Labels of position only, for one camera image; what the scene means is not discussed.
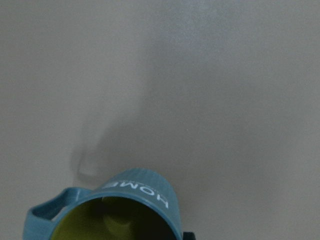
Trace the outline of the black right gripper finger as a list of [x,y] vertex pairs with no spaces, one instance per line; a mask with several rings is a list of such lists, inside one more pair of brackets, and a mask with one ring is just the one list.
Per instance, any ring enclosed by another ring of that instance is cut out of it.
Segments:
[[196,240],[196,235],[192,231],[184,231],[182,237],[183,240]]

